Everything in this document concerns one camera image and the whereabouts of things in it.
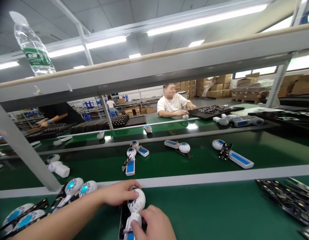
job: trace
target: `blue chair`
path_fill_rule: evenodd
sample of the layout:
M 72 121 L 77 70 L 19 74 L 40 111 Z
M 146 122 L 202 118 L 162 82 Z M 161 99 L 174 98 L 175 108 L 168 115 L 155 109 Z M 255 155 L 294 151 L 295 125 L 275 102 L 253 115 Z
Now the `blue chair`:
M 117 112 L 110 112 L 110 118 L 114 118 L 115 116 L 117 116 L 118 113 Z
M 91 117 L 91 115 L 89 113 L 86 113 L 86 114 L 83 115 L 83 119 L 84 119 L 85 122 L 86 121 L 91 121 L 92 117 Z

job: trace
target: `plastic water bottle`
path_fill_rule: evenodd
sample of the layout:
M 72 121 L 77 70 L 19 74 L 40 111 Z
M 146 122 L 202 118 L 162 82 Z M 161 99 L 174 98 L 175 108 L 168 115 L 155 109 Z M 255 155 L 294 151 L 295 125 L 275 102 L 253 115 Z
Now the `plastic water bottle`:
M 54 73 L 55 68 L 40 38 L 30 28 L 26 18 L 20 13 L 10 11 L 14 24 L 14 36 L 36 76 Z

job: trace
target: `bottle cap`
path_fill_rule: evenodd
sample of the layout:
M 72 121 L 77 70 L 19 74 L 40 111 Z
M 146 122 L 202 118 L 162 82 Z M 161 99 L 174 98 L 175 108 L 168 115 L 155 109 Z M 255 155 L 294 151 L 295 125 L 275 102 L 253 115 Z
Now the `bottle cap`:
M 29 25 L 27 19 L 23 15 L 21 15 L 20 13 L 15 12 L 15 11 L 10 11 L 9 13 L 10 13 L 10 16 L 12 17 L 12 20 L 15 23 L 17 23 L 19 25 L 27 25 L 27 26 Z

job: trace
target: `hand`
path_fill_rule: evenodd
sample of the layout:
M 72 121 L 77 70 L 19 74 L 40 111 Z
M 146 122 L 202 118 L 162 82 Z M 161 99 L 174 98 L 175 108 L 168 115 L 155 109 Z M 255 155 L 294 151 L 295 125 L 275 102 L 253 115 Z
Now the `hand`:
M 177 112 L 177 116 L 189 115 L 189 112 L 186 110 L 180 110 Z
M 133 186 L 141 189 L 140 183 L 136 180 L 126 180 L 101 188 L 97 192 L 100 194 L 102 204 L 118 206 L 124 201 L 134 200 L 139 196 L 138 192 L 132 191 Z
M 190 110 L 194 110 L 194 109 L 197 109 L 197 106 L 194 105 L 192 102 L 188 102 L 187 108 L 190 109 Z
M 47 122 L 43 122 L 40 124 L 40 128 L 48 127 L 50 124 Z
M 136 240 L 176 240 L 171 222 L 159 208 L 150 205 L 141 212 L 141 217 L 147 222 L 147 234 L 144 233 L 137 221 L 131 226 Z

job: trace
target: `pallet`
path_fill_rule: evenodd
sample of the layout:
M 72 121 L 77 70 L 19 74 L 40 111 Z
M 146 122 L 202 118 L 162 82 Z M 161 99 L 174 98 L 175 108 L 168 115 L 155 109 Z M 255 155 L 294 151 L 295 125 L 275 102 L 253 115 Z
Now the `pallet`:
M 232 99 L 232 102 L 241 102 L 241 103 L 254 103 L 254 104 L 258 104 L 261 102 L 261 99 L 259 100 L 244 100 L 244 99 Z

